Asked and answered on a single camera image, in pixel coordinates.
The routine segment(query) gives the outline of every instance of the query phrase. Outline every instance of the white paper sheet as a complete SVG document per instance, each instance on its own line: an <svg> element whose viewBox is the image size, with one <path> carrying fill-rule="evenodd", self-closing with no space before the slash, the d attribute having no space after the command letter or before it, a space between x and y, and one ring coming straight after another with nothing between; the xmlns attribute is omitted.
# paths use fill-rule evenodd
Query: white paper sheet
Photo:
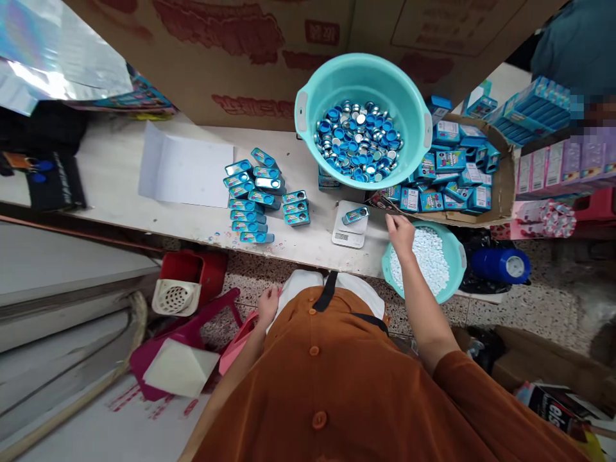
<svg viewBox="0 0 616 462"><path fill-rule="evenodd" d="M139 195L164 202L226 208L225 166L233 146L168 135L149 122L139 174Z"/></svg>

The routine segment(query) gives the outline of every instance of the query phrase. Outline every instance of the orange button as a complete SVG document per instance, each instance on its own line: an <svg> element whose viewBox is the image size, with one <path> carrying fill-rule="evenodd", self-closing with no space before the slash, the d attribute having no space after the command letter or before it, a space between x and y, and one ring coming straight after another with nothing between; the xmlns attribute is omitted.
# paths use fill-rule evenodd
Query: orange button
<svg viewBox="0 0 616 462"><path fill-rule="evenodd" d="M318 411L314 414L312 418L312 428L315 430L320 430L325 427L327 423L327 414L324 411Z"/></svg>

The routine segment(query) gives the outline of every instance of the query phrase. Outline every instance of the cardboard box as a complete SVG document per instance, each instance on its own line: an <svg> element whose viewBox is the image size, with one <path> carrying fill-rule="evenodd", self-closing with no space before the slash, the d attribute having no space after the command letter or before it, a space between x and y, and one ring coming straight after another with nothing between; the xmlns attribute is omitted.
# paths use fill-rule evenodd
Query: cardboard box
<svg viewBox="0 0 616 462"><path fill-rule="evenodd" d="M427 221L435 221L445 225L454 225L467 228L480 228L489 225L501 225L511 221L513 202L515 200L515 174L513 163L513 147L507 143L505 137L486 121L461 117L456 114L447 114L445 120L454 121L478 127L488 137L488 141L500 152L499 169L492 175L492 209L481 215L473 216L454 210L443 212L426 212L413 214L413 217ZM394 210L401 214L411 216L400 210L397 205L385 199L378 191L368 191L366 203L386 210Z"/></svg>
<svg viewBox="0 0 616 462"><path fill-rule="evenodd" d="M197 125L294 131L297 91L350 52L455 107L565 0L66 0Z"/></svg>

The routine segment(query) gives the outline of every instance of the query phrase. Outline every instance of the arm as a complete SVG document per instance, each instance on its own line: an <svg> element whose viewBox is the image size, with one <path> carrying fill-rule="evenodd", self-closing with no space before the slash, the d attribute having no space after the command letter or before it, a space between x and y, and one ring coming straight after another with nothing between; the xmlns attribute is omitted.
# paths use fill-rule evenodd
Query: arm
<svg viewBox="0 0 616 462"><path fill-rule="evenodd" d="M391 243L402 267L406 310L419 357L432 374L443 356L459 350L458 343L417 264L413 253L415 227L404 216L387 215L386 221Z"/></svg>
<svg viewBox="0 0 616 462"><path fill-rule="evenodd" d="M244 380L248 371L254 366L263 353L266 329L272 323L278 309L278 288L270 287L259 298L259 321L252 330L248 341L231 364L225 376L220 380L212 396L205 405L197 424L188 439L178 462L191 462L218 413L227 402L237 385Z"/></svg>

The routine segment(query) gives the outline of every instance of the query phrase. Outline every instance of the blue product box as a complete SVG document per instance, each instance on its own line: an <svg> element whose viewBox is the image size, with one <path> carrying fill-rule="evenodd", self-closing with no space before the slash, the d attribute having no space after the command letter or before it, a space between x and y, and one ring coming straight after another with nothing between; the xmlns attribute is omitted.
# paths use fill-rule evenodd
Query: blue product box
<svg viewBox="0 0 616 462"><path fill-rule="evenodd" d="M501 153L492 146L491 143L487 142L486 147L488 148L486 151L486 164L484 171L486 173L494 173L499 169L499 163L501 161Z"/></svg>
<svg viewBox="0 0 616 462"><path fill-rule="evenodd" d="M476 126L460 124L460 146L476 147L485 143L488 137Z"/></svg>
<svg viewBox="0 0 616 462"><path fill-rule="evenodd" d="M282 213L284 213L285 215L302 212L308 212L307 201L293 202L282 206Z"/></svg>
<svg viewBox="0 0 616 462"><path fill-rule="evenodd" d="M255 189L255 184L252 181L242 183L241 185L233 186L229 188L229 194L234 199L241 199L246 197L247 194Z"/></svg>
<svg viewBox="0 0 616 462"><path fill-rule="evenodd" d="M233 221L255 221L257 223L265 223L267 220L265 215L256 212L247 212L245 210L231 210L230 215Z"/></svg>
<svg viewBox="0 0 616 462"><path fill-rule="evenodd" d="M436 158L436 173L461 172L466 167L466 152L439 151Z"/></svg>
<svg viewBox="0 0 616 462"><path fill-rule="evenodd" d="M400 210L412 213L419 212L419 191L417 189L402 188Z"/></svg>
<svg viewBox="0 0 616 462"><path fill-rule="evenodd" d="M256 178L255 186L258 187L264 193L274 194L275 196L282 196L287 193L287 189L284 187L284 180L282 178L278 180L272 180L271 178Z"/></svg>
<svg viewBox="0 0 616 462"><path fill-rule="evenodd" d="M231 229L236 232L267 232L268 226L256 221L232 221Z"/></svg>
<svg viewBox="0 0 616 462"><path fill-rule="evenodd" d="M283 204L293 203L293 202L299 202L299 201L303 201L307 199L308 199L308 196L306 195L306 192L304 190L301 190L301 191L290 192L289 194L283 195L282 203Z"/></svg>
<svg viewBox="0 0 616 462"><path fill-rule="evenodd" d="M278 180L281 178L280 170L278 169L268 169L266 167L254 167L252 169L252 174L255 178L270 178L272 180Z"/></svg>
<svg viewBox="0 0 616 462"><path fill-rule="evenodd" d="M458 185L460 187L473 187L479 186L483 183L483 177L481 172L477 169L477 164L473 162L467 162L466 168L462 170L458 178Z"/></svg>
<svg viewBox="0 0 616 462"><path fill-rule="evenodd" d="M437 173L436 179L432 180L432 186L440 185L440 184L447 184L452 181L457 181L459 176L460 174L458 172Z"/></svg>
<svg viewBox="0 0 616 462"><path fill-rule="evenodd" d="M413 173L413 178L416 182L431 182L436 178L436 164L434 153L427 152L424 154L422 163Z"/></svg>
<svg viewBox="0 0 616 462"><path fill-rule="evenodd" d="M432 114L432 126L438 124L453 109L451 101L440 96L431 96L425 104L428 106L430 114Z"/></svg>
<svg viewBox="0 0 616 462"><path fill-rule="evenodd" d="M265 209L263 208L262 205L254 201L247 201L247 200L242 200L242 199L229 198L229 209L247 210L248 212L256 212L260 214L265 213Z"/></svg>
<svg viewBox="0 0 616 462"><path fill-rule="evenodd" d="M440 121L436 124L432 144L457 146L460 144L460 128L457 122Z"/></svg>
<svg viewBox="0 0 616 462"><path fill-rule="evenodd" d="M458 202L466 202L470 195L470 190L468 188L462 188L458 186L456 182L447 183L445 188L443 189L443 194L451 197L453 200L457 200Z"/></svg>
<svg viewBox="0 0 616 462"><path fill-rule="evenodd" d="M259 202L267 209L278 210L280 208L280 202L276 200L276 197L266 192L250 191L248 193L248 200Z"/></svg>
<svg viewBox="0 0 616 462"><path fill-rule="evenodd" d="M225 172L227 172L228 176L232 176L243 171L250 171L251 168L252 165L250 164L250 161L244 159L240 160L239 162L236 162L235 164L231 164L225 167Z"/></svg>
<svg viewBox="0 0 616 462"><path fill-rule="evenodd" d="M438 212L443 210L443 195L440 192L424 192L419 195L422 212Z"/></svg>
<svg viewBox="0 0 616 462"><path fill-rule="evenodd" d="M246 183L247 181L250 181L250 180L251 178L248 172L240 172L236 175L223 178L223 183L225 184L225 187L228 189L228 188L232 188L233 186L238 186L238 185L241 185L242 183Z"/></svg>
<svg viewBox="0 0 616 462"><path fill-rule="evenodd" d="M239 235L239 241L243 243L265 244L274 241L274 235L270 233L243 232Z"/></svg>
<svg viewBox="0 0 616 462"><path fill-rule="evenodd" d="M299 214L288 214L284 216L284 222L292 227L309 225L310 215L308 215L308 212L302 212Z"/></svg>
<svg viewBox="0 0 616 462"><path fill-rule="evenodd" d="M443 195L443 207L445 210L457 210L458 212L461 212L462 210L466 208L466 201L458 202L454 198L451 198L447 196L446 194L444 194Z"/></svg>
<svg viewBox="0 0 616 462"><path fill-rule="evenodd" d="M468 210L472 212L488 212L492 209L492 188L477 186L471 189L468 197Z"/></svg>
<svg viewBox="0 0 616 462"><path fill-rule="evenodd" d="M265 151L260 150L259 148L254 148L250 155L254 157L255 160L264 167L275 169L278 168L278 166L276 165L276 160L274 160L271 155L267 154Z"/></svg>

